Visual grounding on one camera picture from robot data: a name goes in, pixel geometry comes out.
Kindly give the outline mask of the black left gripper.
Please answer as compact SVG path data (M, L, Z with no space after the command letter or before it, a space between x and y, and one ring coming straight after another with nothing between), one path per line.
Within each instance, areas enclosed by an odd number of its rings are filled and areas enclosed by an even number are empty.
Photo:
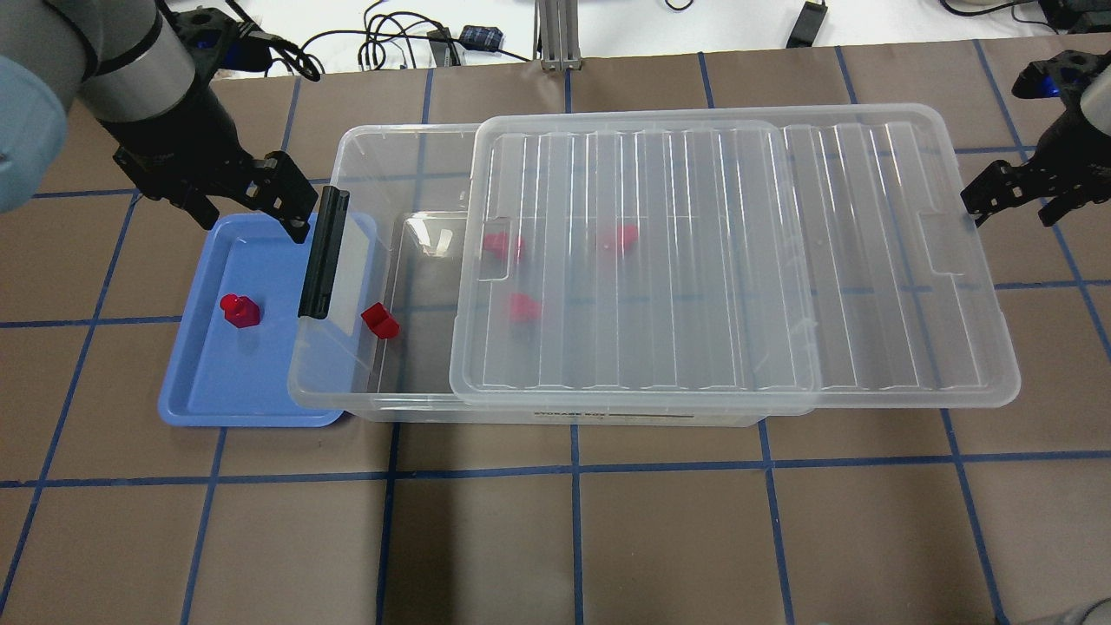
M143 196L169 201L206 231L220 218L212 198L230 199L274 218L294 244L306 244L316 189L286 151L250 154L209 85L191 88L163 114L100 124L118 142L116 165Z

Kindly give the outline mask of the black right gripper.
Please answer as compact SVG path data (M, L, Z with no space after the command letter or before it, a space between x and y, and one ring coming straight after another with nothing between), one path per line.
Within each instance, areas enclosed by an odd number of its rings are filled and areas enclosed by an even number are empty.
M961 191L977 228L1000 211L1032 201L1045 201L1038 218L1050 228L1071 211L1108 198L1110 138L1079 109L1064 111L1048 127L1028 161L1011 165L995 160Z

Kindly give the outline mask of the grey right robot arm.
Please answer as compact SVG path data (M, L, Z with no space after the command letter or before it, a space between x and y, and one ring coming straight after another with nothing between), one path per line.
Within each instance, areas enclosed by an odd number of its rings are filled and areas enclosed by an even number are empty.
M1021 165L995 160L962 190L967 213L982 226L989 216L1031 201L1045 201L1038 216L1054 226L1063 216L1110 198L1110 70L1108 53L1065 50L1031 61L1012 95L1058 98L1063 111L1040 135Z

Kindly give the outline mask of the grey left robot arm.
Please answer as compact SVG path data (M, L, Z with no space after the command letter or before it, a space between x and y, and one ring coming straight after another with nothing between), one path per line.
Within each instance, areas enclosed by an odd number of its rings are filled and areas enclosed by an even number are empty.
M79 102L116 139L116 167L152 201L169 201L203 229L222 196L274 218L306 241L317 194L283 151L253 157L212 79L283 61L320 71L290 41L267 33L238 3L179 12L163 1L4 1L1 36L3 211L26 205L61 153Z

